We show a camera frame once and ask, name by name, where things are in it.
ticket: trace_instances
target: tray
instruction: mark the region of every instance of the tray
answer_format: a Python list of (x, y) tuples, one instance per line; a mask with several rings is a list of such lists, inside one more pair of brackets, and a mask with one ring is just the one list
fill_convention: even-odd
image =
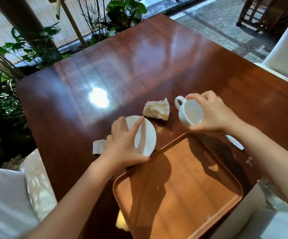
[(113, 193), (134, 239), (196, 239), (243, 189), (199, 137), (185, 133), (118, 177)]

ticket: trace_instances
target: forearm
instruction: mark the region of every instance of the forearm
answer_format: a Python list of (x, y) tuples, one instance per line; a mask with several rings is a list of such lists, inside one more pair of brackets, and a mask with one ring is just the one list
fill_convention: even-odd
[(29, 239), (76, 239), (113, 171), (101, 156), (85, 171)]
[(235, 124), (230, 133), (251, 152), (259, 168), (288, 202), (288, 151), (257, 128), (244, 122)]

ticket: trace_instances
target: wooden table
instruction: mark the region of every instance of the wooden table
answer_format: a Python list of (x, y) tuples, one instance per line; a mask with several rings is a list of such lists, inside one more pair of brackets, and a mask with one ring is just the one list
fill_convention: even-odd
[[(164, 15), (24, 78), (17, 93), (58, 200), (94, 161), (92, 143), (119, 116), (141, 115), (147, 101), (170, 102), (168, 121), (151, 119), (156, 150), (187, 129), (178, 95), (216, 92), (236, 114), (282, 146), (288, 144), (288, 83)], [(222, 135), (201, 135), (248, 193), (261, 174), (248, 154)], [(85, 238), (130, 238), (115, 228), (118, 206), (109, 181)]]

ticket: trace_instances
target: white plate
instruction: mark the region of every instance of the white plate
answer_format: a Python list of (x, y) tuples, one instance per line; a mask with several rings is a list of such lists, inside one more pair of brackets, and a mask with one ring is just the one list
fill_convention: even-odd
[[(127, 126), (130, 129), (140, 116), (126, 117)], [(144, 156), (150, 156), (156, 145), (156, 132), (153, 124), (145, 118), (136, 133), (134, 140), (135, 148), (138, 153)]]

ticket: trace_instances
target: person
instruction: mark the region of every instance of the person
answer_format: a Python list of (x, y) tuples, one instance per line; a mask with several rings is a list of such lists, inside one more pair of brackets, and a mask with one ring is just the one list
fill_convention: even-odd
[[(192, 125), (190, 130), (222, 132), (240, 140), (288, 202), (288, 151), (238, 118), (213, 91), (201, 95), (189, 94), (186, 99), (195, 99), (203, 109), (202, 122)], [(27, 238), (78, 238), (102, 189), (114, 172), (150, 161), (149, 157), (138, 154), (134, 147), (135, 134), (143, 119), (141, 117), (130, 130), (124, 117), (113, 123), (105, 152), (91, 163), (72, 189)]]

